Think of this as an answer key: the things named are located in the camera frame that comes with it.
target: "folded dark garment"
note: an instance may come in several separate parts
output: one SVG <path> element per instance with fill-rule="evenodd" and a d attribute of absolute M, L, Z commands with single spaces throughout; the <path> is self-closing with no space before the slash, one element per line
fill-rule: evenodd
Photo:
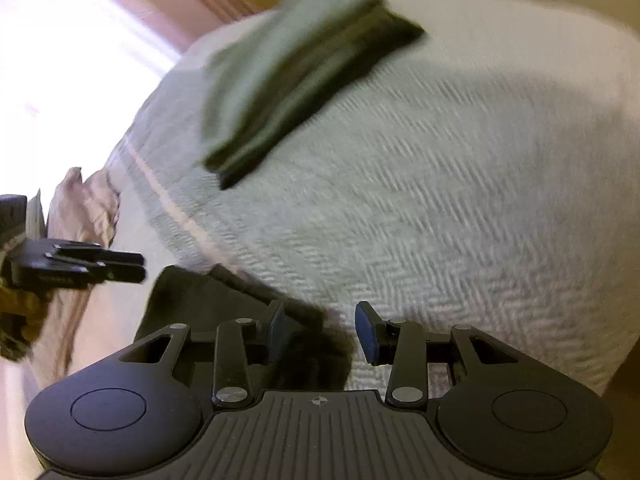
<path fill-rule="evenodd" d="M 279 294 L 261 283 L 249 282 L 215 266 L 208 275 L 180 267 L 166 267 L 149 296 L 136 341 L 171 323 L 186 323 L 192 335 L 213 333 L 222 322 L 249 317 L 266 319 L 278 306 L 299 327 L 269 365 L 250 365 L 255 392 L 280 390 L 341 390 L 351 368 L 351 343 L 345 334 L 324 327 L 324 312 Z M 210 399 L 214 342 L 190 344 L 180 354 L 174 377 L 188 386 L 204 384 Z"/>
<path fill-rule="evenodd" d="M 204 166 L 232 186 L 337 91 L 423 33 L 385 0 L 283 0 L 212 60 Z"/>

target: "black cloth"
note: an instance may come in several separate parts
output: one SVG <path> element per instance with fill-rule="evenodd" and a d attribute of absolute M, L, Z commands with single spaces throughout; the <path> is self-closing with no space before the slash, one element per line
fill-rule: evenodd
<path fill-rule="evenodd" d="M 222 266 L 213 267 L 209 274 L 166 267 L 149 296 L 136 341 L 177 322 L 188 324 L 192 335 L 215 333 L 222 322 L 240 317 L 266 322 L 280 305 L 301 327 L 276 362 L 250 366 L 254 390 L 342 390 L 351 368 L 348 336 L 326 329 L 320 308 L 244 280 Z M 183 349 L 174 370 L 174 377 L 192 389 L 198 387 L 195 383 L 204 382 L 203 399 L 210 397 L 208 375 L 212 373 L 213 355 L 213 343 L 190 344 Z"/>

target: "beige cloth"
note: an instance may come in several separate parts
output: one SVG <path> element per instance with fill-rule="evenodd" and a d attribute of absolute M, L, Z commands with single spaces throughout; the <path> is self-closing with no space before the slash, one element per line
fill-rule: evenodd
<path fill-rule="evenodd" d="M 100 170 L 82 181 L 81 168 L 71 168 L 56 187 L 49 209 L 47 235 L 108 247 L 118 217 L 118 197 Z M 41 388 L 66 376 L 76 329 L 89 300 L 88 290 L 57 290 L 40 338 L 33 345 L 31 367 Z"/>

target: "folded green cloth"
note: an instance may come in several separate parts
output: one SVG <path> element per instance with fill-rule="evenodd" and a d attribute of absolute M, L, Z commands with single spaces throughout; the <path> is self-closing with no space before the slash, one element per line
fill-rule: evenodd
<path fill-rule="evenodd" d="M 382 57 L 424 31 L 385 0 L 283 0 L 212 59 L 204 167 L 232 186 L 285 135 Z"/>

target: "metal screw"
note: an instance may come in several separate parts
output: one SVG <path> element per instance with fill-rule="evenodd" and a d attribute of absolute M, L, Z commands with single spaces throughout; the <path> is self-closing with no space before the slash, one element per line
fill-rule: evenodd
<path fill-rule="evenodd" d="M 417 402 L 422 398 L 422 392 L 413 386 L 401 386 L 393 390 L 391 396 L 398 402 Z"/>
<path fill-rule="evenodd" d="M 247 390 L 238 386 L 226 386 L 216 392 L 216 397 L 222 402 L 240 402 L 245 400 L 248 395 Z"/>

